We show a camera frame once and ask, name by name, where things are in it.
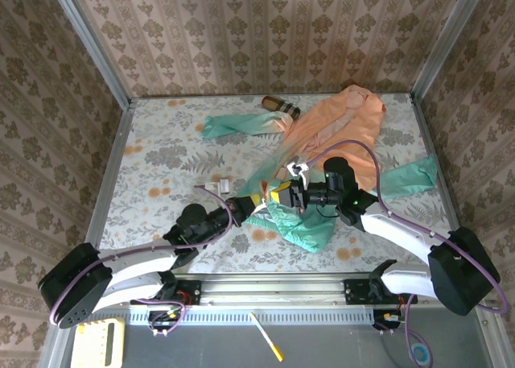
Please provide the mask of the white and blue tape roll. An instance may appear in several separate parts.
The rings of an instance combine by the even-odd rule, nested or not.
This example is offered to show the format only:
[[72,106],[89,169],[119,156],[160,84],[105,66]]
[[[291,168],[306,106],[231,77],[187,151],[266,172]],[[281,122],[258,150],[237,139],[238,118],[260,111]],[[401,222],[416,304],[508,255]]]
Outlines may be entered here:
[[427,368],[431,364],[431,352],[426,345],[422,343],[414,343],[411,345],[411,351],[414,361],[419,366]]

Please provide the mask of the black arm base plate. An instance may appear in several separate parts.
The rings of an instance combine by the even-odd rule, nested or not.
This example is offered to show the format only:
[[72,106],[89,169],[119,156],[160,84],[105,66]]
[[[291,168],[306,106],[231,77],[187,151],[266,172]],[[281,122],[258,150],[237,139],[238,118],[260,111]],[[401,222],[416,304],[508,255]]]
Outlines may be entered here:
[[201,282],[199,280],[176,279],[166,282],[154,297],[156,300],[174,300],[187,306],[199,305]]
[[372,279],[344,279],[346,304],[387,305],[406,303],[410,295],[390,292],[382,281]]

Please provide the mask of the mint green and peach jacket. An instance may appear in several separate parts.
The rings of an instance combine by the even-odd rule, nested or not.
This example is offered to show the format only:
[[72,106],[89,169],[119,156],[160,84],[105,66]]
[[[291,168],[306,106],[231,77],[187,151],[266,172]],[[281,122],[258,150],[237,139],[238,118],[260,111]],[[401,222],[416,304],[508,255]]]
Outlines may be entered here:
[[380,175],[375,172],[369,152],[379,136],[384,115],[385,106],[375,93],[351,85],[318,102],[300,118],[280,111],[208,117],[201,135],[204,139],[216,139],[237,132],[282,134],[277,150],[246,181],[239,192],[242,196],[267,197],[273,187],[290,178],[286,164],[295,156],[315,162],[308,172],[315,182],[324,179],[325,160],[344,157],[354,170],[358,185],[367,192],[379,188],[385,199],[432,189],[437,169],[431,156]]

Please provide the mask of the black connector box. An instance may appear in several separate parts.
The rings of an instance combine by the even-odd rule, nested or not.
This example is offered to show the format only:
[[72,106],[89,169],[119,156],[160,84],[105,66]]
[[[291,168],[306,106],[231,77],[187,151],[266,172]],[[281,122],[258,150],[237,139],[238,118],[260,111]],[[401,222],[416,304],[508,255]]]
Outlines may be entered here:
[[185,316],[185,309],[161,312],[149,323],[149,329],[154,336],[166,337],[181,324]]
[[373,310],[373,327],[379,331],[393,332],[404,323],[404,316],[388,310]]

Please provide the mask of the floral tablecloth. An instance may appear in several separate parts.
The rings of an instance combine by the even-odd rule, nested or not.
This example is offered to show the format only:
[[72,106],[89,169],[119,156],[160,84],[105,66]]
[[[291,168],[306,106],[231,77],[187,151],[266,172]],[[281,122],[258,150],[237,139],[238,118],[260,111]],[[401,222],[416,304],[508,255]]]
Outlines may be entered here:
[[[141,245],[160,238],[186,205],[207,210],[216,200],[201,185],[221,178],[236,194],[269,158],[280,134],[201,137],[209,116],[258,114],[259,96],[138,101],[109,207],[101,248]],[[388,258],[415,263],[401,247],[338,224],[329,243],[311,253],[272,230],[233,228],[187,265],[189,273],[312,273],[370,271]]]

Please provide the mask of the yellow plastic box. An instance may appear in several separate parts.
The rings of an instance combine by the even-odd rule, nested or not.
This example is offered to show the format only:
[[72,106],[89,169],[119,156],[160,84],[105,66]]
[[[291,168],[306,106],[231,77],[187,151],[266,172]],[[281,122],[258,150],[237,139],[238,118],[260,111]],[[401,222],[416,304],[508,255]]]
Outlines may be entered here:
[[78,325],[70,368],[122,368],[124,340],[125,321],[122,318]]

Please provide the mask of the aluminium table side rail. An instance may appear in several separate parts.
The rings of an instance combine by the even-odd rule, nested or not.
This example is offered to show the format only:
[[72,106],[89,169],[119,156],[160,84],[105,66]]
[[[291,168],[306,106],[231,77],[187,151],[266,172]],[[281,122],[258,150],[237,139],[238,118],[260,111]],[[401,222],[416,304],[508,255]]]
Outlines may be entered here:
[[109,155],[109,160],[105,168],[100,191],[97,196],[97,202],[85,237],[85,241],[90,243],[96,249],[101,244],[110,203],[116,186],[117,175],[122,163],[127,139],[131,132],[133,117],[134,107],[129,104],[129,106],[122,112],[115,139],[113,141],[112,150]]
[[443,176],[443,171],[439,163],[439,159],[437,156],[437,152],[435,150],[435,145],[433,144],[431,133],[429,131],[428,125],[426,123],[426,119],[424,118],[424,114],[422,112],[422,107],[420,105],[419,100],[416,98],[415,95],[412,93],[410,94],[410,100],[414,107],[414,115],[417,119],[418,127],[421,132],[421,136],[423,139],[423,142],[425,144],[425,148],[427,152],[434,156],[435,164],[437,167],[437,188],[439,190],[443,207],[445,210],[445,213],[447,215],[447,219],[449,221],[449,225],[451,229],[458,229],[459,228],[459,219],[455,213],[454,205],[452,203],[451,194],[448,190],[446,181]]

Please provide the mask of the aluminium frame post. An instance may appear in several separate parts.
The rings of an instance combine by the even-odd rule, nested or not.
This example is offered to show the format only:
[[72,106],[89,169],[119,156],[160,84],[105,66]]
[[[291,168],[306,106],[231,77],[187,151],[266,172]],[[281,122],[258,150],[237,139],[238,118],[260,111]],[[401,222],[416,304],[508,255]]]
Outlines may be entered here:
[[65,15],[79,36],[93,63],[101,73],[110,92],[123,111],[130,108],[130,95],[127,93],[121,79],[118,77],[113,64],[109,61],[107,53],[101,45],[100,37],[93,30],[85,11],[78,0],[57,0]]
[[414,99],[420,101],[427,94],[478,2],[479,0],[456,1],[411,90]]

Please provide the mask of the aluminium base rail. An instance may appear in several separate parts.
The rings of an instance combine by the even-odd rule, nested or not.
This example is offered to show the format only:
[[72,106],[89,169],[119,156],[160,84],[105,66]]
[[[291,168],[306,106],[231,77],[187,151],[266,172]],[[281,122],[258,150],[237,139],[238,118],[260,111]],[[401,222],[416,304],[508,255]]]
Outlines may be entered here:
[[328,307],[345,303],[344,275],[335,273],[178,274],[199,280],[204,306]]

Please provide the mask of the brown cylindrical bottle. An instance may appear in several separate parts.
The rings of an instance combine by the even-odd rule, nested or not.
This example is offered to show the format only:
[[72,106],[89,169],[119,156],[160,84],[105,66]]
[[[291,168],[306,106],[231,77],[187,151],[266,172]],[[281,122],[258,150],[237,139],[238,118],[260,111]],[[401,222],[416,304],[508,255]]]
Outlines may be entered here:
[[297,120],[301,114],[300,108],[295,104],[270,95],[263,97],[262,107],[270,112],[289,114],[293,120]]

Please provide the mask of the white marker with yellow cap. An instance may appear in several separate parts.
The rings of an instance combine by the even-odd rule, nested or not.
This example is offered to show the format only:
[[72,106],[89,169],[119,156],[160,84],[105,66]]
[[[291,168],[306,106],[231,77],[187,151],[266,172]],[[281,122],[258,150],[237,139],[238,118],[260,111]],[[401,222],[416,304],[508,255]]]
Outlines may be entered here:
[[270,347],[270,349],[274,353],[274,356],[277,358],[277,360],[279,362],[283,362],[284,361],[284,357],[283,357],[282,351],[277,347],[276,344],[274,344],[274,342],[270,338],[269,334],[265,331],[265,329],[263,328],[263,326],[259,322],[257,316],[253,312],[251,312],[249,314],[249,316],[250,316],[250,320],[252,321],[252,323],[257,327],[258,331],[263,336],[263,338],[266,341],[267,345]]

